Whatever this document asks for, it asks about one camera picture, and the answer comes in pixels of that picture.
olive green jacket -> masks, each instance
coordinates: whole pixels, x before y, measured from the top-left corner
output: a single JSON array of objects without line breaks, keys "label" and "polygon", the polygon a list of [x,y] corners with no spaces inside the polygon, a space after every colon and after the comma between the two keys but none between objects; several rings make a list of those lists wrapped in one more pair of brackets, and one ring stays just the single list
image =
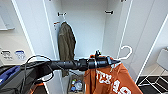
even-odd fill
[{"label": "olive green jacket", "polygon": [[58,35],[60,60],[74,60],[75,44],[72,28],[66,22],[63,22]]}]

floor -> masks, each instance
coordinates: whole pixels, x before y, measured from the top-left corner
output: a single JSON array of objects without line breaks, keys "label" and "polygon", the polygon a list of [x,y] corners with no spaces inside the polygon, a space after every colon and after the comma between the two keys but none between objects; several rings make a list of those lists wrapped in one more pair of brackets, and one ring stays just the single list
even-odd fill
[{"label": "floor", "polygon": [[[162,76],[162,77],[168,81],[168,76]],[[145,77],[140,77],[138,79],[137,84],[139,84],[140,81],[142,81],[144,78]],[[148,77],[148,80],[151,83],[154,83],[157,78],[158,78],[158,76],[150,76],[150,77]],[[168,83],[164,82],[162,79],[159,79],[158,83],[168,90]],[[166,90],[162,89],[159,85],[155,84],[154,86],[157,87],[159,89],[159,91],[162,92],[162,94],[168,94],[168,91],[166,93]],[[154,89],[151,85],[139,86],[139,88],[141,89],[143,94],[159,94],[159,92],[156,89]]]}]

closet door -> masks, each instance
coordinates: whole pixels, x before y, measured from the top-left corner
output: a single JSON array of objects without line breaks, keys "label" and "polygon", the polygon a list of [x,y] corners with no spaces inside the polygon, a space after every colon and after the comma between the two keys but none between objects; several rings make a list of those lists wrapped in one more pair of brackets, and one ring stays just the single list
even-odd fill
[{"label": "closet door", "polygon": [[[133,0],[122,45],[133,48],[133,54],[122,60],[136,82],[151,54],[153,43],[168,13],[167,0]],[[128,51],[121,50],[120,57]]]}]

orange shirt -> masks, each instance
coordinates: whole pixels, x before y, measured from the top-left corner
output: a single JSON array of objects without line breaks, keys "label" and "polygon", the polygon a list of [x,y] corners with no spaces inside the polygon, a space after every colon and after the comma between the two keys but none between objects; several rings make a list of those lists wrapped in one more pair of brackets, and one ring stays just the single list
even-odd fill
[{"label": "orange shirt", "polygon": [[143,94],[121,63],[85,72],[85,94]]}]

fabric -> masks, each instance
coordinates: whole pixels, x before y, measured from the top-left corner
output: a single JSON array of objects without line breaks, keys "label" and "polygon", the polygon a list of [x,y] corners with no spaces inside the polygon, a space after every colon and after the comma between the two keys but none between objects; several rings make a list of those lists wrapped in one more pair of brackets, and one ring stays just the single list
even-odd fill
[{"label": "fabric", "polygon": [[[58,49],[60,60],[74,60],[74,49],[76,40],[72,32],[71,27],[63,22],[58,34]],[[65,77],[69,73],[67,71],[62,71],[62,76]]]},{"label": "fabric", "polygon": [[143,94],[121,63],[85,72],[85,94]]}]

